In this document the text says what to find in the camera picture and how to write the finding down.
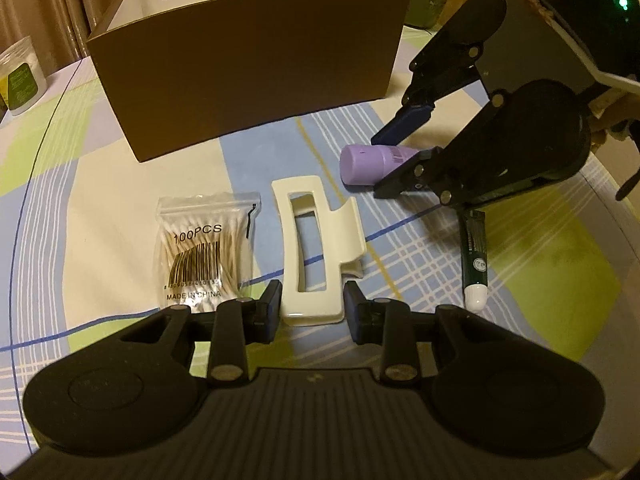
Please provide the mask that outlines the white hair claw clip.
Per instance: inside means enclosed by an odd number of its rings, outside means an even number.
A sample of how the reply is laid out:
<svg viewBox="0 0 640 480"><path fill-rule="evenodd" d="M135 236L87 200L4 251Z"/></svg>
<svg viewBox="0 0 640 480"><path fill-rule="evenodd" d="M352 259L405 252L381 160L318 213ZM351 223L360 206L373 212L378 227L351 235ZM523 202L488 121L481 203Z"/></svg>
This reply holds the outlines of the white hair claw clip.
<svg viewBox="0 0 640 480"><path fill-rule="evenodd" d="M283 242L282 321L341 322L343 275L360 278L367 252L356 198L333 209L318 176L274 180L271 188Z"/></svg>

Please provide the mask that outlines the white plastic jar green label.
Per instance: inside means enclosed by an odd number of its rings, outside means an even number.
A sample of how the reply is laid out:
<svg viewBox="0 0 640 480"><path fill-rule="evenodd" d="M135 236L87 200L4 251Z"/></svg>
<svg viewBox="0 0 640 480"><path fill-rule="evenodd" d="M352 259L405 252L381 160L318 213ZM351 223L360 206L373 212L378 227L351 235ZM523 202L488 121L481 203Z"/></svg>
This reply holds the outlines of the white plastic jar green label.
<svg viewBox="0 0 640 480"><path fill-rule="evenodd" d="M13 115L21 115L47 91L39 58L26 36L1 53L1 97Z"/></svg>

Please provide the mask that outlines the checkered tablecloth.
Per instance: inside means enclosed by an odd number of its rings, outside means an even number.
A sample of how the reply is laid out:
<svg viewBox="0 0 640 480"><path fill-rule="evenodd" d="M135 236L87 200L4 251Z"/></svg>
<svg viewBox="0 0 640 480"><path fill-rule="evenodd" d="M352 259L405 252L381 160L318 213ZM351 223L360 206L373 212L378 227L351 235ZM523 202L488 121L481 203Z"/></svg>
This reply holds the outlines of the checkered tablecloth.
<svg viewBox="0 0 640 480"><path fill-rule="evenodd" d="M1 467L35 451L20 397L33 374L157 309L156 205L163 196L257 192L252 287L282 273L271 185L318 176L348 199L344 146L392 116L426 32L402 34L385 100L325 110L139 162L90 60L60 70L43 99L1 127ZM639 457L639 217L597 157L570 180L489 207L484 317L581 362L605 413L593 449Z"/></svg>

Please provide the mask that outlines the purple cosmetic tube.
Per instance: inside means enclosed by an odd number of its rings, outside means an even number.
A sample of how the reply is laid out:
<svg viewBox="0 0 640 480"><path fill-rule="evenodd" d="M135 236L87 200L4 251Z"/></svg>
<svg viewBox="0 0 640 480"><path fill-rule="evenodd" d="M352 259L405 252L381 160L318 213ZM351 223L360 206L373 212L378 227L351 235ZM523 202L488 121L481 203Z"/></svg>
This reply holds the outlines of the purple cosmetic tube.
<svg viewBox="0 0 640 480"><path fill-rule="evenodd" d="M340 155L344 185L372 186L418 152L415 148L389 145L346 145Z"/></svg>

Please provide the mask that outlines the cotton swab bag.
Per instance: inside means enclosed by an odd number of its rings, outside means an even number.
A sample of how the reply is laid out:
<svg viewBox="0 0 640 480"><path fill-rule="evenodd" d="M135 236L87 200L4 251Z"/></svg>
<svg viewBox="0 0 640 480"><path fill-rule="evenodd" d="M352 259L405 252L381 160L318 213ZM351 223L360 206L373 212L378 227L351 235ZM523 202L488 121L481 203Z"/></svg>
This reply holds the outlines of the cotton swab bag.
<svg viewBox="0 0 640 480"><path fill-rule="evenodd" d="M257 192L162 197L156 207L155 281L163 308L213 312L253 273Z"/></svg>

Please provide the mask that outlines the green ointment tube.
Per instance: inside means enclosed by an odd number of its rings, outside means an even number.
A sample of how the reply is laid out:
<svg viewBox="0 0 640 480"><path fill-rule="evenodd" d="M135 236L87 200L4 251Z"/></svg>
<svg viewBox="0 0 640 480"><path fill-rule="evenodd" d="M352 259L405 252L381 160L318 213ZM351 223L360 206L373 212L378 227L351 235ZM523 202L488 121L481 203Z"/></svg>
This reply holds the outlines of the green ointment tube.
<svg viewBox="0 0 640 480"><path fill-rule="evenodd" d="M466 310L477 313L488 299L488 264L485 214L480 210L460 211L462 288Z"/></svg>

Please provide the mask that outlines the brown cardboard box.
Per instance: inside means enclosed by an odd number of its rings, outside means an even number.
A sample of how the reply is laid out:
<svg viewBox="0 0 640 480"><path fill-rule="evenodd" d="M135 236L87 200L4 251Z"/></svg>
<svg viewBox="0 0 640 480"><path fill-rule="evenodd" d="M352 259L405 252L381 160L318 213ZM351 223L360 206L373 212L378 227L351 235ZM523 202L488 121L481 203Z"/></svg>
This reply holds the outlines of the brown cardboard box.
<svg viewBox="0 0 640 480"><path fill-rule="evenodd" d="M88 49L136 159L386 95L409 0L114 0Z"/></svg>

